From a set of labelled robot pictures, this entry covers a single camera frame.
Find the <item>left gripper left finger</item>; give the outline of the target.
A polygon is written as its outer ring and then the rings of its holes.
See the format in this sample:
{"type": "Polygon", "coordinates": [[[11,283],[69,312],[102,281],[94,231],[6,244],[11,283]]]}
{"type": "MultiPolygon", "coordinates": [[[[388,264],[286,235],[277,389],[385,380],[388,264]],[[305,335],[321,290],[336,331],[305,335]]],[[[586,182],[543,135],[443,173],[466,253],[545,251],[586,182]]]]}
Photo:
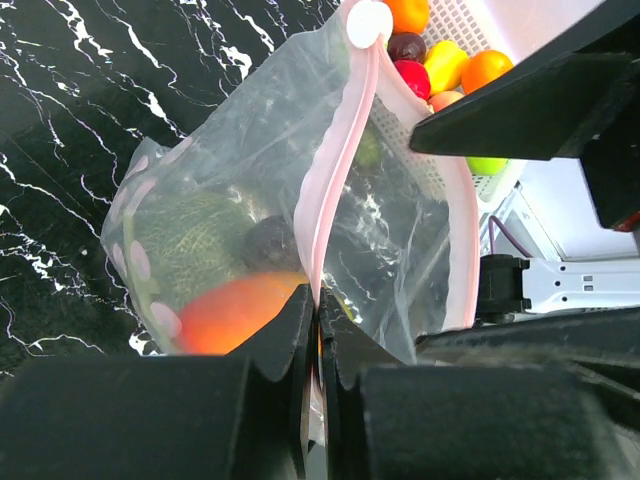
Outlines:
{"type": "Polygon", "coordinates": [[[314,301],[225,356],[59,356],[1,391],[5,479],[302,479],[314,301]]]}

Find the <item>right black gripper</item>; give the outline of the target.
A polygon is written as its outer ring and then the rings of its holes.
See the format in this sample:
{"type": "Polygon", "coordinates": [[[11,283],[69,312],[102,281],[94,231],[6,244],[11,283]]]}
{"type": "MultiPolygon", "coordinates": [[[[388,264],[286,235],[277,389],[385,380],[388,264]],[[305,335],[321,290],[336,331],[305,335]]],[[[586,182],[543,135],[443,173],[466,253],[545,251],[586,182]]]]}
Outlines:
{"type": "Polygon", "coordinates": [[[579,160],[600,225],[639,227],[639,4],[605,1],[520,64],[532,155],[579,160]]]}

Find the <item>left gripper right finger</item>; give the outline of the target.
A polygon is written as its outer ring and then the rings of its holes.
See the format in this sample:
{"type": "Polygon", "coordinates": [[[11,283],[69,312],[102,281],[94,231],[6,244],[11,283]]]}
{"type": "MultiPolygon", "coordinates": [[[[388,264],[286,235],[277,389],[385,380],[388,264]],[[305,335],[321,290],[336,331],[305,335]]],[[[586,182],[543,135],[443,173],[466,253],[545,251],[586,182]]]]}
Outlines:
{"type": "Polygon", "coordinates": [[[427,335],[406,365],[323,292],[332,479],[635,479],[635,308],[427,335]]]}

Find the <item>red orange mango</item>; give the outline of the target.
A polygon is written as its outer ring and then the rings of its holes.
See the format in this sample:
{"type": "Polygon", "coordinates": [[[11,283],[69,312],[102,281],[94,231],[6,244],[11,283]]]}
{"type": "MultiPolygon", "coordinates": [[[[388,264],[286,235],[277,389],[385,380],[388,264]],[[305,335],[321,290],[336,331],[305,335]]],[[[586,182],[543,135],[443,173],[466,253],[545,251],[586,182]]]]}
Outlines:
{"type": "Polygon", "coordinates": [[[215,287],[179,312],[177,343],[190,354],[227,354],[275,318],[306,282],[299,272],[258,272],[215,287]]]}

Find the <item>dark purple fruit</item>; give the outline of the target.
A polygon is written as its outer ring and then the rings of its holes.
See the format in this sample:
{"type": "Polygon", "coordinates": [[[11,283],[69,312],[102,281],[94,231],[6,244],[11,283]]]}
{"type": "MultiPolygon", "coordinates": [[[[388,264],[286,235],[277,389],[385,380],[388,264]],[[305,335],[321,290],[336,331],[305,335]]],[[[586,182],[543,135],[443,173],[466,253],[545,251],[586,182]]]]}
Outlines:
{"type": "Polygon", "coordinates": [[[246,232],[241,257],[252,272],[302,269],[293,230],[280,215],[269,216],[246,232]]]}

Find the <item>green netted melon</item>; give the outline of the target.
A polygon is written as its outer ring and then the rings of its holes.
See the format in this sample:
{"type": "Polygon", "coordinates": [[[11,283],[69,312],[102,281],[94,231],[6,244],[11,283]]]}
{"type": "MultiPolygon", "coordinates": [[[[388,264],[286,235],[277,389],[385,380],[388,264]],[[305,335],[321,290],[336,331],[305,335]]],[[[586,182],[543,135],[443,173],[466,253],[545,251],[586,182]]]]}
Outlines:
{"type": "Polygon", "coordinates": [[[247,273],[241,247],[253,225],[242,204],[219,193],[156,197],[123,218],[125,238],[149,260],[151,298],[176,311],[247,273]]]}

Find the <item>pink zipper clear bag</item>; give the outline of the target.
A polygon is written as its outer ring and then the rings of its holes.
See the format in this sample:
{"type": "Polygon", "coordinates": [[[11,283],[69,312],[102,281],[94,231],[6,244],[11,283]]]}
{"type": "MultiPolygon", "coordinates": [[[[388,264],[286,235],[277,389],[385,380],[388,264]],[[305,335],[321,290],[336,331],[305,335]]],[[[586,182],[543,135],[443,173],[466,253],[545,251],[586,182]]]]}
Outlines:
{"type": "Polygon", "coordinates": [[[396,116],[378,94],[381,36],[344,1],[317,30],[287,39],[173,148],[134,151],[101,242],[159,349],[177,343],[179,312],[151,298],[150,264],[123,218],[144,201],[219,193],[254,225],[292,228],[315,293],[335,295],[349,320],[404,362],[427,333],[472,325],[479,282],[478,210],[420,185],[405,163],[396,116]]]}

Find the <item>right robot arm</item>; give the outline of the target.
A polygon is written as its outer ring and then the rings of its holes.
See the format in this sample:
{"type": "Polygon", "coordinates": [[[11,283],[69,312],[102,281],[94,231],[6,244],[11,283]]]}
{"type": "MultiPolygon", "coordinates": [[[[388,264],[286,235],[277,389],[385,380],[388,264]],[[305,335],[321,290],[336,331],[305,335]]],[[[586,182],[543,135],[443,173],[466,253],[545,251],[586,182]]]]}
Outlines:
{"type": "MultiPolygon", "coordinates": [[[[639,5],[605,1],[510,72],[422,120],[410,148],[445,156],[579,161],[599,224],[639,230],[639,5]]],[[[489,254],[476,317],[639,302],[635,261],[489,254]]]]}

